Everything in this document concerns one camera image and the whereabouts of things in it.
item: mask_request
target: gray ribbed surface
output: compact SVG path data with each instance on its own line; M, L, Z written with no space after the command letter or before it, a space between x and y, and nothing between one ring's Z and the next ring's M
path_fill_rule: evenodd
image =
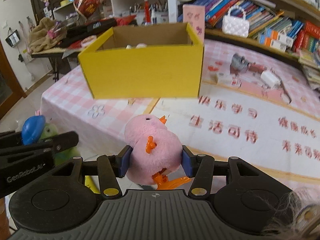
M223 224L206 201L191 200L183 190L129 190L118 200L106 200L78 228L56 234L18 230L10 240L266 240L237 232Z

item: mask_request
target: white pillar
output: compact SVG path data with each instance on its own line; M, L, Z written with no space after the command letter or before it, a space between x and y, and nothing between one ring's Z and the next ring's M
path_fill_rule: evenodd
M175 23L178 18L178 0L168 0L169 22Z

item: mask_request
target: pink fur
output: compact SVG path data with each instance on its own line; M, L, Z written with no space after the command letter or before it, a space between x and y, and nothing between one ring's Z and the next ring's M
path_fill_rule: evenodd
M151 153L146 152L148 136L157 144ZM128 178L137 184L155 184L152 175L166 168L176 171L181 164L182 145L179 138L160 120L151 114L132 118L125 127L126 142L133 147L130 157Z

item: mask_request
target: baseboard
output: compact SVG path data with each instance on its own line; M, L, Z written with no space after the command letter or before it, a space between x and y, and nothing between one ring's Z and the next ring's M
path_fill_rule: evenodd
M44 81L46 81L48 78L52 77L53 70L49 71L47 74L45 74L42 78L40 78L36 83L34 83L27 91L25 91L25 94L28 96L31 94L32 91L34 91L37 87L39 87Z

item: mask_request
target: bag handle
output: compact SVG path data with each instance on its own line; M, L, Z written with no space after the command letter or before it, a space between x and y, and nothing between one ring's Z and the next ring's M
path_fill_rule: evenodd
M246 18L245 10L244 10L242 7L238 6L238 5L232 6L232 7L229 9L229 11L228 11L228 16L230 16L231 11L234 10L234 9L240 9L240 10L242 11L242 14L243 14L242 19L245 20L245 18Z

